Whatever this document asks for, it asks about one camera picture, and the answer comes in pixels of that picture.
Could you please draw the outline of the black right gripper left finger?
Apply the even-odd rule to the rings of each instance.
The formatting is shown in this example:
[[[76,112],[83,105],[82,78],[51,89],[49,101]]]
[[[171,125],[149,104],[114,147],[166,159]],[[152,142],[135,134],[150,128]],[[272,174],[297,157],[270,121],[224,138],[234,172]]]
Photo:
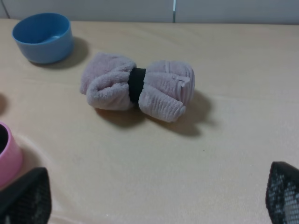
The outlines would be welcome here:
[[[46,168],[34,168],[0,191],[2,224],[46,224],[51,215]]]

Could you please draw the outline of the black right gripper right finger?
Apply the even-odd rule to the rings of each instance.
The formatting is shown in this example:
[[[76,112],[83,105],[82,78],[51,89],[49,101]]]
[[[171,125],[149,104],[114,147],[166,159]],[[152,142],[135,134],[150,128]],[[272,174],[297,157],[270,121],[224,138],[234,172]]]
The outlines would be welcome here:
[[[273,224],[299,222],[299,170],[283,162],[271,164],[265,198]]]

